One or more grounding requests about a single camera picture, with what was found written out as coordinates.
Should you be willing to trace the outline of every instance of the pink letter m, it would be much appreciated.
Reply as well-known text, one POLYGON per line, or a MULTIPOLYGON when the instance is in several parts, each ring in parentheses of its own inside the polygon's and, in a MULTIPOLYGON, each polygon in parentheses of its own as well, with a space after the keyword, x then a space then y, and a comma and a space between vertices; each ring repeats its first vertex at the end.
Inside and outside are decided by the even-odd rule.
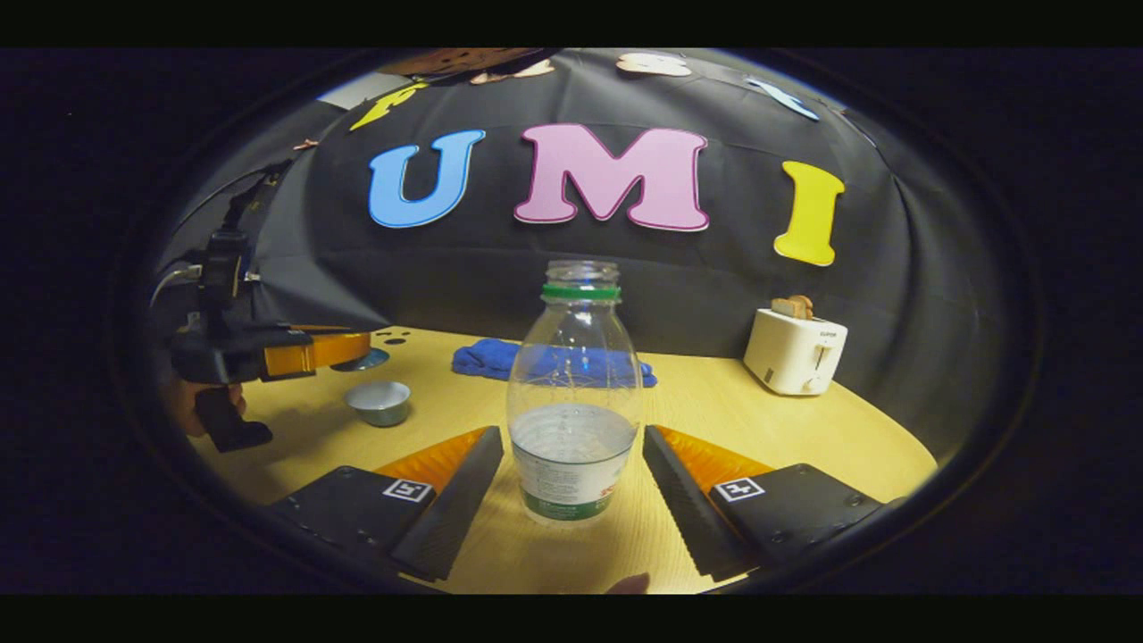
POLYGON ((706 138, 679 129, 648 129, 615 158, 590 129, 577 123, 539 124, 523 131, 536 145, 531 193, 515 207, 527 223, 575 217, 563 198, 563 178, 575 183, 592 216, 607 220, 642 178, 642 198, 628 216, 646 227, 697 232, 710 223, 698 209, 698 151, 706 138))

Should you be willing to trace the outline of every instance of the wooden table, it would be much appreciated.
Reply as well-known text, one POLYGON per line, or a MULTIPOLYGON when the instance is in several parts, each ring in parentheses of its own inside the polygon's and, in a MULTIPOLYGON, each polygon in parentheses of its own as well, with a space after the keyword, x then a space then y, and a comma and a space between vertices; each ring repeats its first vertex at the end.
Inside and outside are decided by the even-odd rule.
MULTIPOLYGON (((459 376, 453 353, 480 338, 390 328, 374 346, 391 354, 369 371, 245 385, 246 418, 270 425, 263 447, 219 455, 191 439, 201 457, 247 500, 269 505, 338 466, 374 471, 472 429, 502 427, 504 459, 448 580, 457 594, 602 593, 650 572, 650 593, 689 594, 717 585, 702 577, 642 459, 642 432, 612 506, 586 528, 543 528, 527 517, 505 426, 506 383, 459 376), (385 345, 403 339, 405 344, 385 345), (342 397, 371 380, 413 391, 403 424, 376 428, 342 397)), ((838 384, 820 397, 766 391, 736 360, 640 354, 658 385, 645 389, 646 423, 694 435, 780 468, 807 463, 886 503, 916 490, 936 469, 904 428, 838 384)))

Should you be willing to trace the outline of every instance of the white toaster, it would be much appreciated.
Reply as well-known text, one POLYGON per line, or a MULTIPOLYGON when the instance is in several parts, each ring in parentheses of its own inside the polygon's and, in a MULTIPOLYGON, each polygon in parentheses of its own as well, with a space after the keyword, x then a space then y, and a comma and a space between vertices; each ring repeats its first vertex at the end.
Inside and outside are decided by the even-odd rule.
POLYGON ((796 319, 760 307, 742 362, 774 393, 821 395, 833 381, 847 333, 825 319, 796 319))

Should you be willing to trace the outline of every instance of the bottle label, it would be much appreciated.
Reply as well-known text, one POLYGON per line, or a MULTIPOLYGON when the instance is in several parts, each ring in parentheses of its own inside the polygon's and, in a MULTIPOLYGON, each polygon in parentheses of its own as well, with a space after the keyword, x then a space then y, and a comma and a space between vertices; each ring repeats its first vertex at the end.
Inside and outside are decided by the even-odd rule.
POLYGON ((617 413, 586 404, 535 409, 511 433, 525 506, 555 521, 607 508, 636 435, 617 413))

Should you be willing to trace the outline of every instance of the blue letter u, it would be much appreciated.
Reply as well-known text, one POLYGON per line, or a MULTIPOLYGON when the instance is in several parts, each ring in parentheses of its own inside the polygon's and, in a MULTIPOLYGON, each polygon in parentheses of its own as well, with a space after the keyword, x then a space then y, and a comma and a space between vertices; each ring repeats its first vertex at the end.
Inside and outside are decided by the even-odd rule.
POLYGON ((373 169, 369 215, 385 227, 411 227, 431 223, 451 211, 461 202, 469 183, 472 145, 483 137, 482 129, 465 129, 433 140, 432 148, 440 150, 437 187, 419 201, 405 199, 405 167, 419 147, 405 145, 374 156, 369 161, 373 169))

